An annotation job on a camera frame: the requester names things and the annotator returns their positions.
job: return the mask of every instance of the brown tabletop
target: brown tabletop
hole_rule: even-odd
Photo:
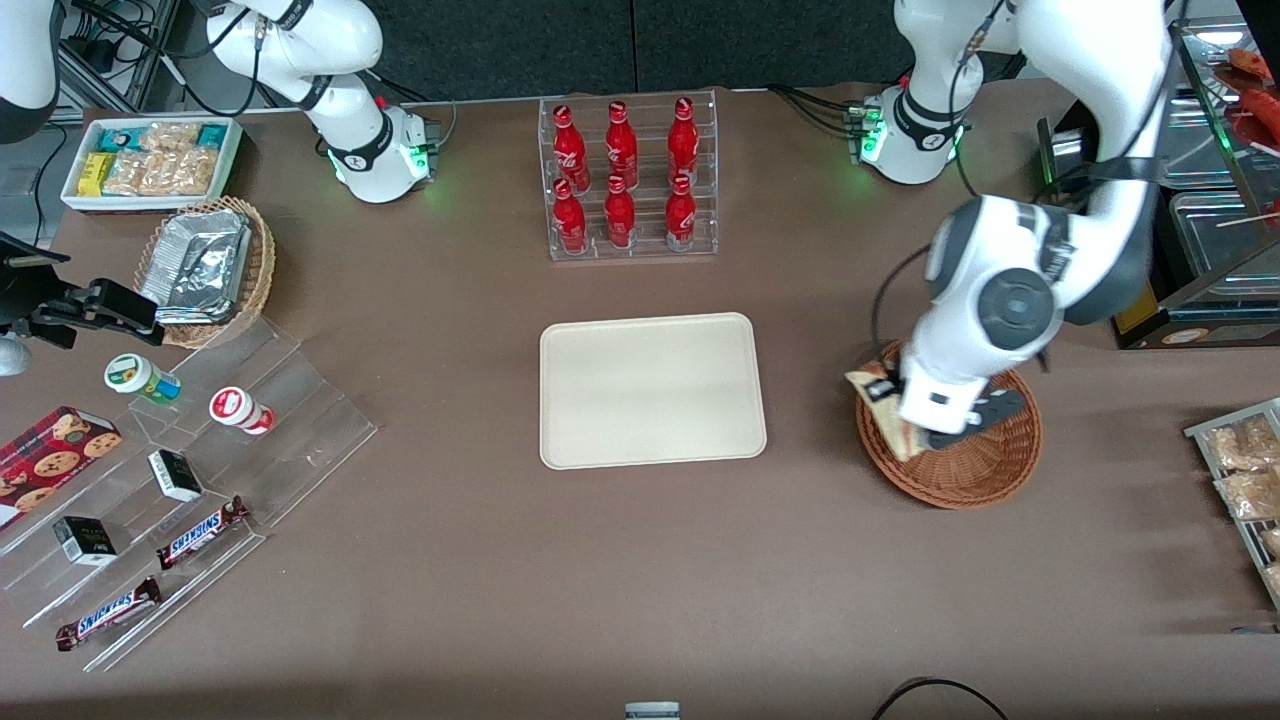
[[[334,181],[301,114],[244,117],[229,192],[275,233],[268,315],[381,430],[110,673],[0,611],[0,716],[608,719],[678,700],[691,720],[865,717],[942,675],[1011,717],[1275,717],[1280,638],[1226,634],[1275,614],[1180,432],[1277,395],[1275,352],[1124,354],[1068,328],[1052,374],[1024,368],[1047,430],[1032,482],[989,510],[923,506],[870,466],[841,374],[868,355],[879,279],[960,183],[893,186],[776,97],[718,99],[721,254],[591,268],[547,258],[536,102],[463,106],[439,179],[387,206]],[[979,190],[1028,195],[1034,123],[1068,100],[983,91]],[[155,224],[68,213],[63,277],[131,279]],[[919,272],[888,296],[891,334],[927,306]],[[547,325],[730,310],[755,325],[763,455],[541,464]],[[138,347],[35,346],[0,379],[0,438],[60,404],[122,411],[101,369]]]

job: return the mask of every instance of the cookie box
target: cookie box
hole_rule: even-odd
[[[225,126],[227,132],[221,137],[221,145],[218,151],[218,161],[214,165],[214,174],[209,183],[209,190],[205,191],[204,195],[81,195],[78,186],[81,174],[84,172],[84,164],[88,161],[91,154],[95,154],[101,149],[100,146],[104,136],[116,131],[145,127],[150,123]],[[239,147],[241,135],[243,135],[243,131],[241,129],[239,123],[234,119],[214,118],[210,115],[133,115],[93,120],[84,127],[84,136],[81,138],[79,149],[76,151],[76,161],[72,163],[70,172],[67,173],[67,182],[63,183],[61,192],[63,202],[68,208],[82,213],[145,213],[148,210],[173,210],[204,202],[206,200],[215,200],[223,196],[223,188],[227,187],[227,178],[230,176],[232,163],[236,160],[236,150]]]
[[[0,447],[0,530],[120,442],[110,421],[59,407]]]

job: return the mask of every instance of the snickers bar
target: snickers bar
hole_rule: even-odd
[[[93,633],[123,623],[148,607],[160,605],[160,585],[156,584],[155,578],[147,578],[137,588],[99,607],[92,615],[81,618],[78,623],[68,623],[58,628],[58,650],[67,652]]]
[[[160,557],[160,569],[168,570],[184,557],[193,555],[246,515],[248,515],[248,509],[244,507],[244,503],[241,502],[237,495],[230,502],[219,507],[218,512],[205,518],[198,525],[183,533],[166,547],[157,550],[156,556]]]

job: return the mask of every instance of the coca-cola bottle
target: coca-cola bottle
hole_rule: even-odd
[[[609,102],[609,131],[604,133],[604,145],[609,149],[609,172],[622,176],[627,190],[635,190],[640,184],[640,158],[636,131],[627,122],[626,102]]]
[[[586,213],[582,204],[573,197],[573,188],[564,178],[556,178],[552,186],[556,191],[556,206],[552,214],[556,215],[556,231],[561,236],[561,245],[570,255],[586,252]]]
[[[609,242],[620,250],[631,247],[636,238],[636,204],[627,192],[627,182],[617,173],[609,176],[604,217],[609,224]]]
[[[694,246],[694,213],[698,206],[689,196],[689,176],[676,176],[667,199],[667,247],[684,252]]]
[[[586,168],[586,143],[582,133],[573,127],[573,113],[568,105],[557,105],[552,110],[556,120],[556,164],[561,174],[573,186],[575,195],[582,195],[591,187],[591,170]]]
[[[676,100],[676,122],[667,133],[667,179],[689,176],[689,184],[698,184],[698,126],[694,124],[694,101]]]

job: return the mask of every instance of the acrylic display stand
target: acrylic display stand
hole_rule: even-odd
[[[0,536],[0,583],[23,626],[49,638],[136,588],[148,575],[164,603],[136,621],[101,630],[68,653],[86,671],[106,670],[266,539],[303,497],[342,465],[375,427],[316,373],[297,341],[265,319],[233,324],[173,369],[182,395],[168,406],[136,400],[113,420],[124,442]],[[253,437],[214,423],[209,401],[238,386],[275,411]],[[196,502],[161,495],[147,456],[164,447],[191,462],[205,488]],[[156,550],[239,495],[241,521],[177,568],[161,573]],[[63,515],[97,518],[119,556],[101,568],[67,560],[51,525]]]
[[[676,100],[694,101],[694,123],[698,126],[698,179],[690,193],[698,205],[694,215],[692,246],[685,252],[667,247],[667,199],[671,186],[667,177],[667,133],[676,119]],[[608,197],[609,159],[604,133],[609,129],[609,102],[627,104],[628,120],[636,133],[640,155],[640,184],[631,191],[636,205],[636,240],[627,250],[609,242],[604,220],[604,199]],[[556,195],[552,183],[561,177],[556,164],[556,123],[552,110],[568,105],[573,126],[586,142],[586,164],[591,170],[591,187],[577,200],[586,211],[586,252],[570,255],[556,231]],[[547,205],[547,236],[552,260],[628,260],[635,258],[673,259],[685,255],[712,255],[719,246],[717,200],[719,199],[719,160],[717,156],[718,123],[716,92],[654,92],[612,95],[605,97],[545,99],[538,114],[538,146],[543,168],[543,200]]]

